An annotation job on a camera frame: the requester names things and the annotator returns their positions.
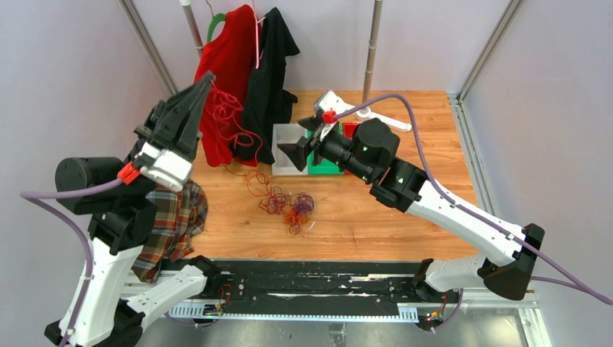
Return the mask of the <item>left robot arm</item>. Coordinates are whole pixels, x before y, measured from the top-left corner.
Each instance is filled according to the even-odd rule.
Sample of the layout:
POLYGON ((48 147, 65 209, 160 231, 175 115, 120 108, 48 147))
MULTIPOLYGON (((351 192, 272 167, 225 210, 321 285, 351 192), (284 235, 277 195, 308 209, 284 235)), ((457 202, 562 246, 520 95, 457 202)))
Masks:
POLYGON ((205 73, 185 90, 159 102, 135 132, 129 159, 67 158, 56 168, 52 193, 26 193, 40 206, 56 200, 58 216, 89 215, 78 233, 86 263, 73 301, 61 320, 45 329, 56 346, 134 346, 154 321, 184 300, 216 297, 221 270, 198 256, 162 283, 123 299, 124 283, 153 232, 157 206, 148 195, 157 185, 172 192, 187 183, 201 138, 200 117, 215 75, 205 73))

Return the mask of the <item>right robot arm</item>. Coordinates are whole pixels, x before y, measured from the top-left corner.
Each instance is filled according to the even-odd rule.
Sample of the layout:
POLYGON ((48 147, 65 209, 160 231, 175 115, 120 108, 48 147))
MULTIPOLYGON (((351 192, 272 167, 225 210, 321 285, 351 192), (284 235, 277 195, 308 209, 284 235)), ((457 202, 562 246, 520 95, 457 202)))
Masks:
POLYGON ((460 288, 486 288, 504 299, 520 301, 531 281, 536 251, 544 229, 531 223, 508 223, 445 189, 425 170, 397 157, 400 138, 386 123, 370 119, 357 126, 352 137, 338 133, 321 116, 299 121, 311 131, 295 143, 280 143, 298 170, 311 153, 333 162, 370 186, 382 205, 423 218, 462 238, 479 254, 456 260, 425 259, 408 290, 422 301, 460 288))

